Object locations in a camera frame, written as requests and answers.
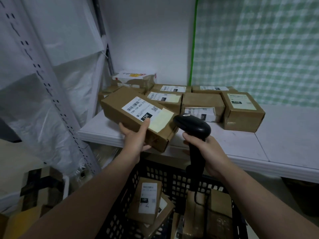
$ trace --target plastic basket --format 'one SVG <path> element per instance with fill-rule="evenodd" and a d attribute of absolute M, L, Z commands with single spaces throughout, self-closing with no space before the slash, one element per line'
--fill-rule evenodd
<path fill-rule="evenodd" d="M 186 176 L 186 171 L 146 159 L 141 159 L 131 172 L 123 190 L 112 206 L 96 238 L 144 238 L 134 221 L 128 220 L 125 217 L 140 177 L 148 177 L 162 181 L 162 192 L 165 193 L 175 204 L 176 207 L 174 211 L 184 214 L 187 190 L 190 183 L 190 179 Z M 199 192 L 209 195 L 211 188 L 228 193 L 221 182 L 212 179 L 212 177 L 203 176 L 200 182 Z M 171 225 L 172 215 L 166 222 L 164 222 L 164 224 L 162 224 L 161 228 L 159 228 L 153 238 L 169 239 L 171 235 Z M 248 238 L 245 219 L 234 203 L 233 231 L 235 239 Z"/>

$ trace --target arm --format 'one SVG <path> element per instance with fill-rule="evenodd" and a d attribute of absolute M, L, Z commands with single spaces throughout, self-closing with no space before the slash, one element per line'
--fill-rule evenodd
<path fill-rule="evenodd" d="M 100 174 L 41 217 L 21 238 L 94 238 L 139 162 L 140 152 L 150 148 L 144 145 L 149 124 L 150 120 L 145 119 L 139 132 L 120 124 L 125 135 L 122 152 Z"/>
<path fill-rule="evenodd" d="M 319 228 L 295 212 L 233 164 L 218 142 L 183 137 L 197 146 L 206 160 L 206 170 L 220 180 L 260 239 L 319 238 Z"/>

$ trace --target forearm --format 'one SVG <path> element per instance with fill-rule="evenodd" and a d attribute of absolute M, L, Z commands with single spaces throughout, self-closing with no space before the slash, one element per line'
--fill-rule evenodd
<path fill-rule="evenodd" d="M 103 171 L 40 218 L 22 238 L 94 238 L 135 166 L 122 151 Z"/>
<path fill-rule="evenodd" d="M 288 207 L 235 164 L 221 166 L 219 179 L 262 238 L 317 238 L 319 229 Z"/>

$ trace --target barcode scanner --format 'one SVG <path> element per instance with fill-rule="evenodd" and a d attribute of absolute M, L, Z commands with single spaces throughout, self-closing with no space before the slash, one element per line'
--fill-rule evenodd
<path fill-rule="evenodd" d="M 177 127 L 184 130 L 187 134 L 197 137 L 203 141 L 211 133 L 211 127 L 203 120 L 190 114 L 176 115 L 173 119 Z M 189 144 L 190 165 L 186 168 L 187 176 L 190 178 L 190 191 L 197 191 L 199 181 L 205 167 L 205 159 L 199 149 L 193 144 Z"/>

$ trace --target green checkered curtain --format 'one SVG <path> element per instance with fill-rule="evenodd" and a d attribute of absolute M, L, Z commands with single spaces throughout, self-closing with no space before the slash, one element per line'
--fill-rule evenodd
<path fill-rule="evenodd" d="M 319 107 L 319 0 L 198 0 L 192 85 Z"/>

